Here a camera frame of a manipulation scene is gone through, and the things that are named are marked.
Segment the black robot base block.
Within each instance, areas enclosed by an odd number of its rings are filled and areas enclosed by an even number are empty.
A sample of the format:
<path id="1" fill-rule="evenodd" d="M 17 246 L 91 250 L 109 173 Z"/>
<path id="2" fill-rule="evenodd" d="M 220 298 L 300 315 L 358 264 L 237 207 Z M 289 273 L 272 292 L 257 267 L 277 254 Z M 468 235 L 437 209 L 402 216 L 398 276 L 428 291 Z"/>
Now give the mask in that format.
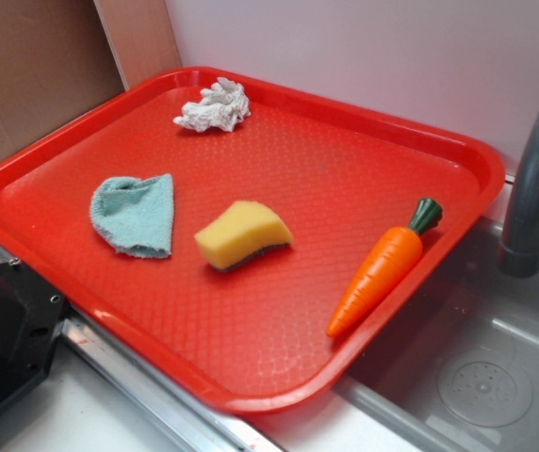
<path id="1" fill-rule="evenodd" d="M 0 264 L 0 414 L 49 375 L 68 302 L 26 264 Z"/>

